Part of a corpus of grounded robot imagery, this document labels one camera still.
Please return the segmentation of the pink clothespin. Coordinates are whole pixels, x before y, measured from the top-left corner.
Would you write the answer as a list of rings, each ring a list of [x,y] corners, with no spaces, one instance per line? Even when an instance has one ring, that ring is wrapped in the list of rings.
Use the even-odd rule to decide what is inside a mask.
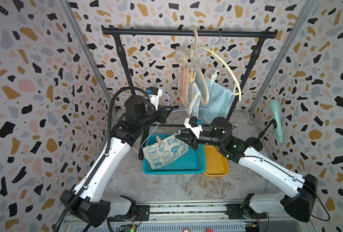
[[[161,146],[162,146],[162,140],[161,140],[161,138],[160,138],[159,136],[156,136],[156,140],[157,140],[158,146],[161,147]]]

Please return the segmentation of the blue wire hanger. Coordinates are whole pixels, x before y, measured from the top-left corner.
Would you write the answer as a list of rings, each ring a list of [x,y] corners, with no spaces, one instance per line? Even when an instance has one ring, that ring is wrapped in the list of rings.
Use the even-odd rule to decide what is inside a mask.
[[[167,106],[170,106],[169,104],[170,104],[170,97],[169,97],[169,95],[167,94],[167,93],[162,93],[162,95],[166,95],[167,97],[168,97],[168,100],[167,100]],[[196,113],[198,113],[200,110],[207,110],[207,112],[209,112],[209,110],[208,110],[208,108],[206,108],[206,107],[203,107],[203,108],[196,108],[196,109],[173,109],[173,110],[171,110],[171,116],[172,116],[172,119],[173,119],[173,117],[174,116],[177,116],[176,114],[174,114],[174,113],[176,113],[176,112],[187,112],[187,113],[191,113],[191,112],[196,112]],[[178,126],[177,124],[168,124],[168,123],[153,123],[150,127],[155,127],[155,128],[157,128],[157,127],[185,127],[184,126],[184,124],[183,125],[181,125],[181,126]],[[149,138],[149,136],[153,133],[155,131],[155,129],[153,129],[153,131],[152,132],[150,132],[149,133],[149,135],[147,135],[146,136],[146,138],[145,139],[142,139],[142,144],[141,144],[141,146],[140,146],[140,149],[143,149],[144,147],[145,147],[145,143],[146,143],[146,140]]]

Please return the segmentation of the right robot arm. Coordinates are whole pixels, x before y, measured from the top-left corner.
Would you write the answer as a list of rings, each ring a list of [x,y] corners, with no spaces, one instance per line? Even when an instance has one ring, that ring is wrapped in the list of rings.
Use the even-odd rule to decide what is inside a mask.
[[[286,213],[298,221],[310,221],[315,202],[319,200],[316,177],[302,176],[261,155],[254,147],[233,136],[233,126],[226,118],[215,118],[206,131],[196,117],[186,119],[185,126],[177,133],[177,139],[193,149],[199,145],[213,146],[227,160],[251,169],[280,189],[274,194],[248,194],[240,206],[243,217]]]

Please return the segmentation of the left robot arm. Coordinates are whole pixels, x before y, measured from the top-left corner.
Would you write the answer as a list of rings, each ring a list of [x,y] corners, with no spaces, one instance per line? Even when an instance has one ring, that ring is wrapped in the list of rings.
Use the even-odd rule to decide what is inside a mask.
[[[165,123],[172,112],[171,106],[159,106],[162,90],[149,87],[147,90],[135,87],[121,88],[112,98],[109,109],[113,109],[118,95],[126,90],[140,91],[125,102],[125,118],[112,125],[112,117],[108,117],[107,143],[84,179],[73,189],[62,193],[60,200],[65,209],[58,218],[53,230],[59,231],[66,215],[71,213],[86,222],[89,227],[98,227],[115,216],[124,216],[132,220],[136,217],[136,201],[126,197],[110,201],[102,199],[104,190],[116,167],[133,147],[143,131],[154,123]]]

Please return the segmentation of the cream towel blue cartoon print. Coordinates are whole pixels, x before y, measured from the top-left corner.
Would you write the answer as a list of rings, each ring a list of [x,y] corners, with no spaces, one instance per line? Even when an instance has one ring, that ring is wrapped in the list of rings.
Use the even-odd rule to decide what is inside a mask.
[[[176,134],[173,134],[161,139],[161,147],[158,146],[156,140],[154,144],[142,149],[152,170],[167,166],[188,152],[189,146],[175,136]]]

